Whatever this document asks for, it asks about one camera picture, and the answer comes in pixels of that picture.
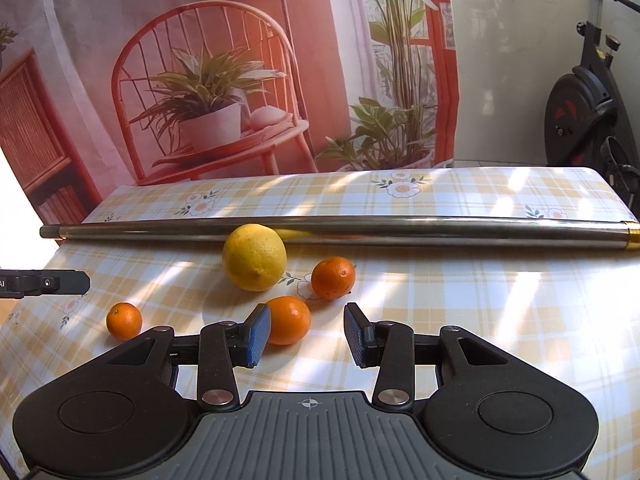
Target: tangerine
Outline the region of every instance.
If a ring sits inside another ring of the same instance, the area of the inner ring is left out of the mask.
[[[130,303],[116,303],[107,313],[107,330],[120,341],[128,341],[140,333],[142,314]]]
[[[356,269],[346,258],[331,256],[311,273],[311,288],[324,300],[337,300],[348,294],[356,282]]]
[[[281,296],[267,301],[267,305],[271,311],[269,343],[291,345],[309,332],[311,312],[300,298]]]

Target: white flower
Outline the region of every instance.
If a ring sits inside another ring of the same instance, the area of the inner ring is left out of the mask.
[[[211,209],[215,203],[215,200],[198,200],[197,202],[191,204],[191,207],[189,208],[189,214],[191,216],[200,216],[201,214],[206,213],[209,209]]]
[[[558,209],[557,207],[552,207],[549,211],[547,211],[546,217],[554,218],[557,220],[565,220],[567,218],[566,213],[562,211],[562,209]]]
[[[62,308],[62,312],[69,316],[76,310],[76,308],[78,307],[78,303],[80,303],[80,300],[78,298],[67,301],[66,305]]]
[[[191,196],[186,200],[186,203],[193,204],[201,199],[202,199],[202,193],[192,193]]]
[[[420,193],[420,187],[413,182],[394,182],[386,188],[386,192],[396,198],[408,198]]]
[[[320,299],[320,296],[318,296],[311,288],[311,273],[307,274],[296,284],[296,292],[301,298],[305,298],[307,301]]]
[[[410,180],[411,173],[409,173],[408,171],[394,171],[391,174],[391,178],[394,180]]]

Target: lemon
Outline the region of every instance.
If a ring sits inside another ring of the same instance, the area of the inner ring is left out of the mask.
[[[287,267],[287,251],[273,229],[245,224],[226,239],[222,263],[233,284],[260,292],[282,277]]]

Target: brass rod end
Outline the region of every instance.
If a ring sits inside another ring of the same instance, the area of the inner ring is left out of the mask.
[[[292,240],[294,238],[311,238],[313,235],[304,231],[295,231],[293,229],[274,229],[276,234],[282,240]]]
[[[640,249],[640,223],[625,222],[626,228],[629,229],[629,240],[626,242],[626,250]]]

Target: checkered tablecloth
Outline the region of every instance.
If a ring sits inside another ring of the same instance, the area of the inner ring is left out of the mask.
[[[115,191],[87,222],[214,216],[427,214],[624,221],[634,217],[593,171],[468,168],[332,173],[197,181]],[[375,369],[360,370],[342,333],[344,299],[318,300],[315,264],[332,254],[356,263],[356,301],[369,319],[393,319],[418,333],[456,324],[487,338],[581,391],[594,404],[600,435],[585,472],[592,480],[640,478],[640,257],[619,252],[498,251],[291,246],[283,280],[264,293],[232,286],[215,244],[68,242],[49,267],[85,270],[82,298],[22,300],[0,330],[0,446],[22,474],[12,437],[20,400],[112,348],[104,317],[136,304],[143,330],[168,324],[198,333],[243,320],[259,302],[298,294],[311,330],[289,348],[267,348],[254,370],[236,368],[251,389],[372,391]],[[417,394],[436,388],[432,367],[416,370]],[[195,392],[195,370],[178,390]]]

